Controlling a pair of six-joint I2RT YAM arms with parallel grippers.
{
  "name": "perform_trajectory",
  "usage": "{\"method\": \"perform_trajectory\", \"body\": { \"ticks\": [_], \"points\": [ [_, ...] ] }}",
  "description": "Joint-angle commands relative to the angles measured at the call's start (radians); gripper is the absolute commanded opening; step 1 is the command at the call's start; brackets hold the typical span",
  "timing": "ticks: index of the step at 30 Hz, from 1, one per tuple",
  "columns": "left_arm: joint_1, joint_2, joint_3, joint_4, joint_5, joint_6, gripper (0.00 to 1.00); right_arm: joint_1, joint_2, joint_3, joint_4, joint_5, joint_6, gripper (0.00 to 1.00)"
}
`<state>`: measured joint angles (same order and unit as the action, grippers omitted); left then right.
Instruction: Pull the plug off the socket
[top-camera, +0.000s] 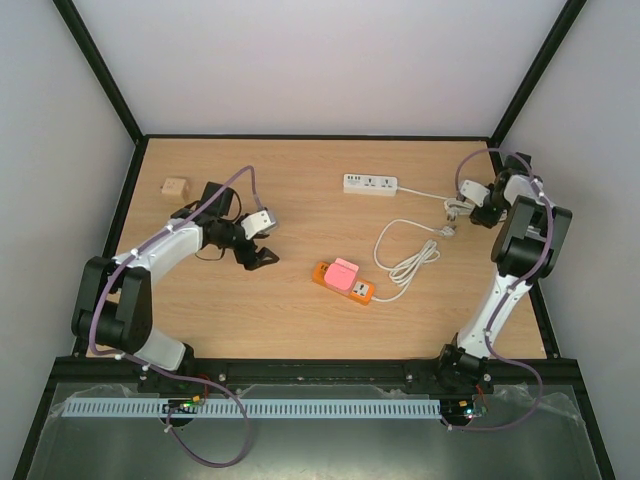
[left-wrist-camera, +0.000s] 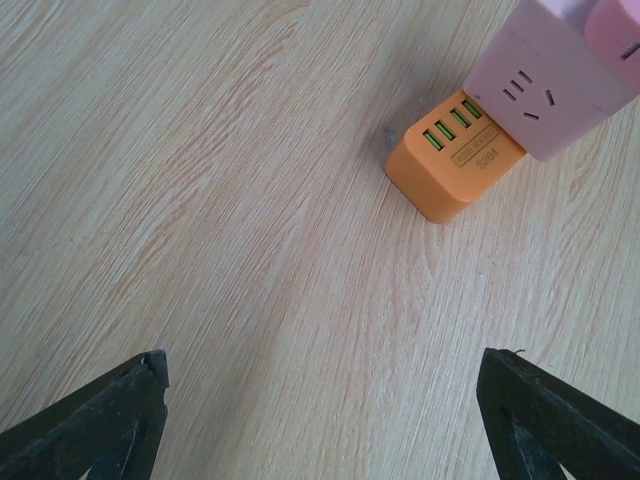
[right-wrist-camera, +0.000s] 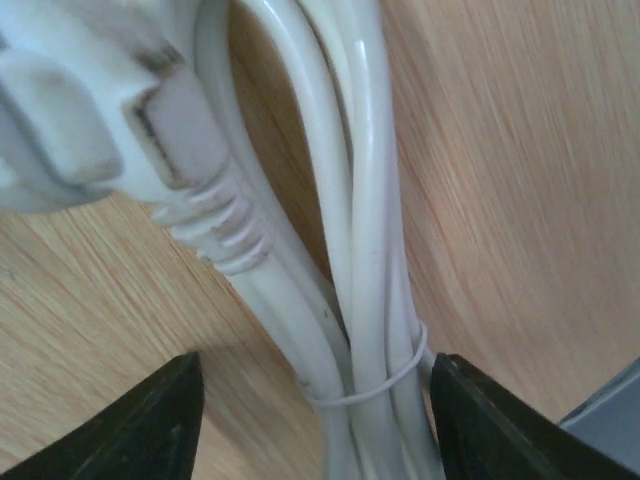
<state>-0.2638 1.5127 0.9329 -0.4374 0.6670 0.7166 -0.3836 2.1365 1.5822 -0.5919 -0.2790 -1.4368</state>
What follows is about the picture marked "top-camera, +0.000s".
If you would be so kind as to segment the wooden cube plug adapter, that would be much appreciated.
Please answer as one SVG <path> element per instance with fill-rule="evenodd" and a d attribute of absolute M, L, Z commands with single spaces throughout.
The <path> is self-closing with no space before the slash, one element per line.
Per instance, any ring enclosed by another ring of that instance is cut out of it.
<path fill-rule="evenodd" d="M 185 204 L 189 200 L 190 183 L 186 178 L 167 177 L 160 187 L 163 199 Z"/>

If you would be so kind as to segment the pink plug adapter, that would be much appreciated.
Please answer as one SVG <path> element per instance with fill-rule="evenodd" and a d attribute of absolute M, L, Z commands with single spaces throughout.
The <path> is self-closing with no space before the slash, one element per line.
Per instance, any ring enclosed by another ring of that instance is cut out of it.
<path fill-rule="evenodd" d="M 359 266 L 343 258 L 336 258 L 324 273 L 325 285 L 341 294 L 349 294 L 357 280 Z"/>

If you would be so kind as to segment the white power strip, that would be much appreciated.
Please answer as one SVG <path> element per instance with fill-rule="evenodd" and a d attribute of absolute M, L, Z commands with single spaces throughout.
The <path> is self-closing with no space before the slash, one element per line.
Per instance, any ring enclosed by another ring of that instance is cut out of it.
<path fill-rule="evenodd" d="M 398 191 L 394 176 L 346 173 L 343 176 L 343 192 L 347 194 L 393 197 Z"/>

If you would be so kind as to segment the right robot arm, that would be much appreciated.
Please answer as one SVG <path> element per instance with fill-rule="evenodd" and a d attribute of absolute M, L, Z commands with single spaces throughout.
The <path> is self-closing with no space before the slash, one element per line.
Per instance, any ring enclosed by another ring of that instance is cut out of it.
<path fill-rule="evenodd" d="M 554 269 L 573 220 L 573 212 L 557 205 L 533 173 L 531 157 L 498 148 L 503 167 L 493 182 L 483 185 L 460 179 L 458 197 L 473 206 L 470 221 L 485 228 L 500 227 L 490 259 L 493 279 L 469 322 L 445 345 L 437 360 L 435 378 L 455 392 L 485 381 L 493 344 L 512 311 L 533 284 Z"/>

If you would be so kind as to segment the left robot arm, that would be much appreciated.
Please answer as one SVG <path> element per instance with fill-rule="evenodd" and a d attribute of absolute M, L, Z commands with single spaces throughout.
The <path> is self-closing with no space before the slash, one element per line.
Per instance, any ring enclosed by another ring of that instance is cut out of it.
<path fill-rule="evenodd" d="M 277 226 L 273 212 L 228 217 L 237 192 L 209 182 L 198 201 L 175 211 L 156 235 L 120 255 L 94 257 L 85 267 L 71 320 L 72 333 L 92 349 L 106 346 L 114 355 L 129 354 L 176 372 L 193 355 L 189 345 L 153 326 L 153 287 L 182 260 L 209 245 L 231 250 L 236 262 L 254 271 L 279 261 L 256 241 Z"/>

